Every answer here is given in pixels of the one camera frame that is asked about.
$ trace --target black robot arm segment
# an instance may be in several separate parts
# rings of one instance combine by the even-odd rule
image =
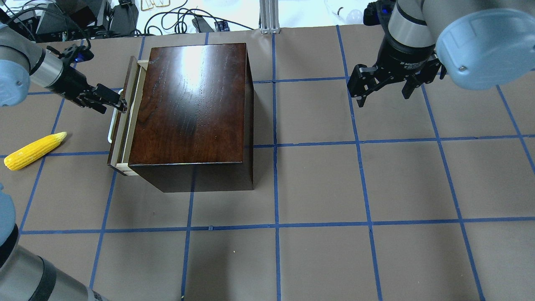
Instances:
[[[349,93],[359,107],[364,106],[368,95],[388,84],[405,81],[402,93],[408,99],[415,88],[431,83],[441,68],[442,78],[445,75],[433,51],[434,39],[414,0],[370,3],[364,11],[364,24],[381,24],[385,36],[376,63],[371,67],[356,65],[349,78]]]
[[[126,112],[126,101],[119,94],[101,84],[96,87],[89,85],[86,76],[71,66],[73,63],[93,58],[93,54],[86,46],[72,45],[61,53],[51,47],[47,47],[47,50],[0,24],[0,62],[9,61],[22,66],[33,83],[80,107],[89,107],[102,114],[106,112],[105,106]],[[11,106],[22,101],[24,97],[19,101],[2,104]]]
[[[378,0],[364,24],[385,32],[376,63],[356,65],[348,82],[362,107],[370,93],[405,81],[403,97],[439,70],[470,90],[506,84],[535,67],[535,1]]]

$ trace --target corn cob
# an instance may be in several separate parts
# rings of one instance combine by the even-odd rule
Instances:
[[[4,159],[4,164],[11,170],[19,170],[35,160],[48,154],[65,139],[67,132],[48,135],[19,149]]]

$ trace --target dark wooden cabinet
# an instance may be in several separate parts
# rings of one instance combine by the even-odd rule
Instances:
[[[195,191],[253,189],[254,92],[244,43],[153,48],[128,74],[130,108],[116,121],[112,167],[163,192],[190,191],[193,181]]]

